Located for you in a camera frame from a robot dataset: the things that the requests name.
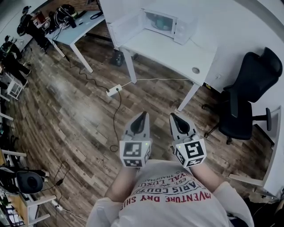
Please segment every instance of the microwave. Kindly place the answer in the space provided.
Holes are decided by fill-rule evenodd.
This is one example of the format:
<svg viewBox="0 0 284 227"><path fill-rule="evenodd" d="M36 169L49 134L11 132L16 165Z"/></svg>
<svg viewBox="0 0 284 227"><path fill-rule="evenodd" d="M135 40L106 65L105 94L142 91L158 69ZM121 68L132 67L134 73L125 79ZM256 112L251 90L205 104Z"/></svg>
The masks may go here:
<svg viewBox="0 0 284 227"><path fill-rule="evenodd" d="M183 45L197 29L194 10L188 0L157 0L109 24L110 36L119 48L143 29L149 29Z"/></svg>

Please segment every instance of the white cable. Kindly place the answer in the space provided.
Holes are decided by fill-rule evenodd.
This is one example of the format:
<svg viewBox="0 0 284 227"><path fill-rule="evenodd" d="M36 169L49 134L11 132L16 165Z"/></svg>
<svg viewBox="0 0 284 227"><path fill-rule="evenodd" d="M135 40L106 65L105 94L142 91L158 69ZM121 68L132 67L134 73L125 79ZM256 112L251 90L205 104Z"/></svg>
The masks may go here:
<svg viewBox="0 0 284 227"><path fill-rule="evenodd" d="M74 215L74 216L77 217L77 218L80 218L80 217L78 217L76 214L72 213L71 211L65 210L65 209L63 209L63 208L62 208L62 210L64 210L64 211L66 211L66 212L68 212L68 213Z"/></svg>
<svg viewBox="0 0 284 227"><path fill-rule="evenodd" d="M189 80L189 79L159 79L159 78L154 78L154 79L137 79L138 80Z"/></svg>

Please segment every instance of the black office chair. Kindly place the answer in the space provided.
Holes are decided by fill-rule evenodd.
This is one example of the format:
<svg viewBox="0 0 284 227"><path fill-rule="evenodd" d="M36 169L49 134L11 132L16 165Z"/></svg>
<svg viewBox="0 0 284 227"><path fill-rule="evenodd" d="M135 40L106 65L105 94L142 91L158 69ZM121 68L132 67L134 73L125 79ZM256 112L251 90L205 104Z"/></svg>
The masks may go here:
<svg viewBox="0 0 284 227"><path fill-rule="evenodd" d="M232 138L249 140L252 136L252 122L267 121L267 130L271 130L271 114L266 108L266 115L252 116L250 102L256 102L282 75L282 62L269 48L264 48L261 56L249 52L245 55L239 75L235 83L224 87L221 93L222 102L209 106L203 105L203 109L211 109L219 114L219 123L204 137L217 128L227 136L227 144Z"/></svg>

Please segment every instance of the white table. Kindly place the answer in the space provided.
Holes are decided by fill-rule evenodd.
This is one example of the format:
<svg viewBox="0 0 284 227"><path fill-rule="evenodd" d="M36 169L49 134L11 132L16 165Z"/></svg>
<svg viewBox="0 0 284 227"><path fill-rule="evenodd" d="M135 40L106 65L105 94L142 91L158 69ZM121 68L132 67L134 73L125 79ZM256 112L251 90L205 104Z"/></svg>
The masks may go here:
<svg viewBox="0 0 284 227"><path fill-rule="evenodd" d="M280 198L284 188L284 109L279 107L271 112L272 130L267 131L267 135L275 143L271 160L263 180L256 180L244 176L230 174L229 177L249 184L262 187L263 194Z"/></svg>
<svg viewBox="0 0 284 227"><path fill-rule="evenodd" d="M85 60L83 55L80 53L78 48L75 46L75 43L84 36L88 31L90 31L93 27L101 23L105 18L104 16L99 16L98 18L91 20L90 17L94 14L98 13L99 11L87 11L82 17L78 18L75 23L77 27L72 28L71 26L67 27L66 29L60 29L55 30L51 34L47 34L45 37L48 38L48 40L52 43L54 48L60 53L62 57L65 57L64 53L58 48L58 46L55 44L54 41L58 41L60 43L64 43L71 47L71 49L74 51L74 53L77 55L77 57L80 59L80 61L83 63L83 65L86 67L86 69L91 73L93 72L92 68L88 64L88 62Z"/></svg>
<svg viewBox="0 0 284 227"><path fill-rule="evenodd" d="M203 85L217 48L213 47L207 50L190 39L185 45L180 45L168 36L144 29L124 43L120 50L124 54L133 83L136 83L137 79L131 58L132 53L137 53L158 62L191 80L193 86L177 109L182 111L198 88ZM200 70L199 74L193 72L194 67Z"/></svg>

